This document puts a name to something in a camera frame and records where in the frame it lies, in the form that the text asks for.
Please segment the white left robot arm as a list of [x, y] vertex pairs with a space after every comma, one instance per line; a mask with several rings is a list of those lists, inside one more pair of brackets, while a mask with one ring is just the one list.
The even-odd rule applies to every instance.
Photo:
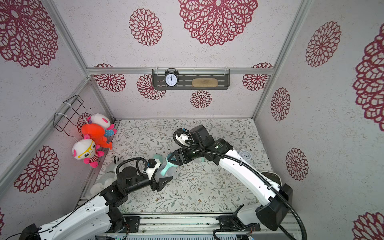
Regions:
[[133, 158], [120, 162], [117, 179], [71, 213], [37, 227], [32, 224], [20, 234], [21, 240], [88, 240], [99, 234], [127, 228], [119, 206], [128, 195], [145, 187], [161, 191], [172, 177], [156, 178], [158, 159]]

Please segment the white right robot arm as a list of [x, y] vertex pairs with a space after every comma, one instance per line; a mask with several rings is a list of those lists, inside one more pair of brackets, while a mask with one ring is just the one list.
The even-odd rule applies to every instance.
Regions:
[[296, 219], [302, 239], [308, 239], [304, 222], [292, 206], [293, 189], [289, 185], [281, 186], [262, 175], [231, 144], [224, 139], [215, 140], [202, 125], [190, 131], [177, 129], [173, 133], [173, 140], [180, 148], [170, 155], [170, 163], [182, 166], [204, 157], [235, 176], [259, 201], [256, 205], [238, 207], [230, 219], [221, 222], [221, 229], [213, 231], [215, 239], [219, 232], [254, 230], [263, 224], [271, 231], [281, 230], [293, 240], [294, 236], [282, 226], [287, 213], [292, 213]]

